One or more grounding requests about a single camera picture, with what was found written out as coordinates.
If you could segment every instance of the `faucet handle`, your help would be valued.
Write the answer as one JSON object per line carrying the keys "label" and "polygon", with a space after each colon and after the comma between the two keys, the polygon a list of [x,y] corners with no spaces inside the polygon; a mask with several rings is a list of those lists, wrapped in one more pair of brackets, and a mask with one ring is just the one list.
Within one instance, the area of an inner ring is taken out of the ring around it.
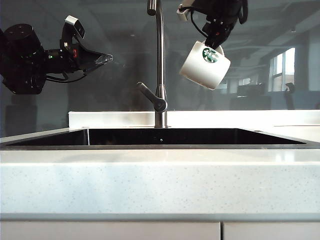
{"label": "faucet handle", "polygon": [[153,103],[153,108],[158,113],[163,113],[168,108],[168,103],[163,98],[157,97],[144,83],[138,82],[138,89]]}

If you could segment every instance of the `faucet spout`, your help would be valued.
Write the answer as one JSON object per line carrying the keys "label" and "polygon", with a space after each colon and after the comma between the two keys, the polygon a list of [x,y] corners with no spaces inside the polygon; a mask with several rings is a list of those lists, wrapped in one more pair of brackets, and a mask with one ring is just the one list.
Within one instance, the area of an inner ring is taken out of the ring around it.
{"label": "faucet spout", "polygon": [[[147,13],[156,17],[156,39],[157,39],[157,86],[155,96],[167,101],[165,88],[166,55],[165,55],[165,25],[161,0],[148,0]],[[167,128],[167,110],[156,111],[154,118],[155,128]]]}

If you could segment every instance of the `glass wall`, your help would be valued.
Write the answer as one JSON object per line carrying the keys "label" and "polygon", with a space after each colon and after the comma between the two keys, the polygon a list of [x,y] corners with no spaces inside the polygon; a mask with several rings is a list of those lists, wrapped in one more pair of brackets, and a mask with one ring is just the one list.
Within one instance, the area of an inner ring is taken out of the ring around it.
{"label": "glass wall", "polygon": [[[247,23],[237,23],[222,45],[231,67],[214,91],[179,75],[195,41],[205,40],[179,21],[180,3],[162,0],[170,111],[320,108],[320,1],[249,0]],[[153,110],[136,89],[144,82],[155,91],[157,82],[156,20],[147,0],[1,1],[1,29],[30,24],[45,49],[59,47],[68,15],[84,26],[83,45],[113,54],[113,62],[77,82],[47,81],[40,95],[14,95],[1,84],[2,137],[67,127],[69,111]],[[206,22],[200,13],[194,19]]]}

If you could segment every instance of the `white mug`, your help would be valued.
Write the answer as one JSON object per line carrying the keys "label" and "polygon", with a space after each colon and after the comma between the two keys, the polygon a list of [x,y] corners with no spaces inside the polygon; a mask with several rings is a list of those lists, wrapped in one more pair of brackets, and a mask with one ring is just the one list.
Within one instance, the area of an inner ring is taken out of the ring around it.
{"label": "white mug", "polygon": [[214,90],[224,79],[230,64],[221,46],[214,50],[196,41],[180,70],[180,75]]}

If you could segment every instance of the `countertop edge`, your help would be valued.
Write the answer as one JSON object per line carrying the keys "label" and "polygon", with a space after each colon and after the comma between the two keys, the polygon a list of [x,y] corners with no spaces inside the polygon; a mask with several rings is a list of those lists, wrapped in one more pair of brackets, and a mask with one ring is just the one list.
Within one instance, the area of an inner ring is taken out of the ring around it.
{"label": "countertop edge", "polygon": [[320,213],[1,213],[1,221],[320,222]]}

